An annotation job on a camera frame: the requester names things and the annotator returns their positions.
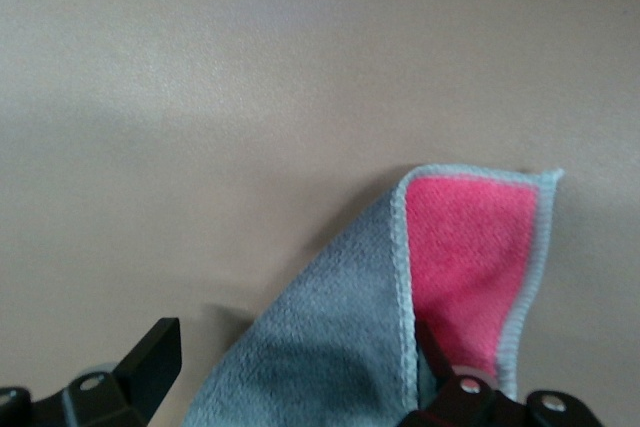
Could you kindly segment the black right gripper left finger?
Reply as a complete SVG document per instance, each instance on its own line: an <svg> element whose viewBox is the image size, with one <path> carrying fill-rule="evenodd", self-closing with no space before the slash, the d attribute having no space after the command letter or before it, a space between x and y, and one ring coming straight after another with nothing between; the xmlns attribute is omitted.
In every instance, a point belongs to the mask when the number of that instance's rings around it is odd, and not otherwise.
<svg viewBox="0 0 640 427"><path fill-rule="evenodd" d="M1 389L3 426L147 426L182 369L181 326L162 318L112 369L83 374L35 400L18 386Z"/></svg>

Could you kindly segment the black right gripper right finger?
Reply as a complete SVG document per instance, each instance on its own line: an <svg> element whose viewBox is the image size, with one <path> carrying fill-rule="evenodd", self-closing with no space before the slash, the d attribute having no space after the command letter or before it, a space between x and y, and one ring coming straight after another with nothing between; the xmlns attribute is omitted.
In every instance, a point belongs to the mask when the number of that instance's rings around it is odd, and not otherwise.
<svg viewBox="0 0 640 427"><path fill-rule="evenodd" d="M401 427L583 426L602 424L578 398L538 390L525 403L509 399L484 371L453 366L425 322L418 321L416 341L436 378L436 395L427 408L408 413Z"/></svg>

